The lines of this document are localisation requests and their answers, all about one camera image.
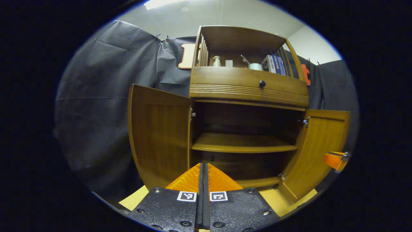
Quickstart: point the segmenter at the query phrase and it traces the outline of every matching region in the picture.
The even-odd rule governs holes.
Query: door hinge
[[[307,119],[299,120],[299,123],[302,123],[303,125],[306,125],[306,128],[307,128],[309,126],[309,118],[310,118],[310,116]]]
[[[286,176],[286,173],[281,173],[281,174],[279,174],[279,177],[281,178],[281,181],[285,181],[286,178],[288,178],[288,177]]]
[[[190,108],[190,121],[193,120],[193,117],[196,117],[196,113],[193,112],[193,109],[192,109],[192,108]]]

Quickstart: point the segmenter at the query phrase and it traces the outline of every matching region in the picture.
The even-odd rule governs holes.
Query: white wall
[[[310,58],[314,64],[317,64],[316,61],[324,64],[342,59],[338,51],[309,26],[302,27],[288,37],[288,40],[298,56],[305,59]]]
[[[288,38],[305,26],[287,12],[261,0],[180,0],[147,10],[136,5],[117,20],[136,25],[164,40],[196,36],[200,25],[239,26]],[[276,24],[266,23],[267,19]]]

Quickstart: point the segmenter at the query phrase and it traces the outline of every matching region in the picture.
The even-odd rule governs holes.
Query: orange sign
[[[308,74],[310,74],[309,69],[306,68],[305,64],[302,64],[301,66],[303,69],[303,74],[305,75],[306,84],[309,86],[310,85],[310,80],[308,79]]]

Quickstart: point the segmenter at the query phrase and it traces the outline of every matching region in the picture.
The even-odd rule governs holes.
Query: ceiling
[[[141,4],[115,20],[134,24],[164,40],[196,36],[199,26],[253,28],[289,37],[305,26],[294,16],[260,0],[182,0],[147,10]]]

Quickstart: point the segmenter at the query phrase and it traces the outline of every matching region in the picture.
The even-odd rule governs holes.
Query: cabinet door
[[[133,158],[148,189],[166,187],[189,169],[193,100],[132,85],[128,127]]]
[[[323,162],[327,152],[342,152],[349,130],[350,112],[307,110],[308,127],[302,126],[297,151],[286,166],[279,189],[293,202],[313,190],[331,170]]]

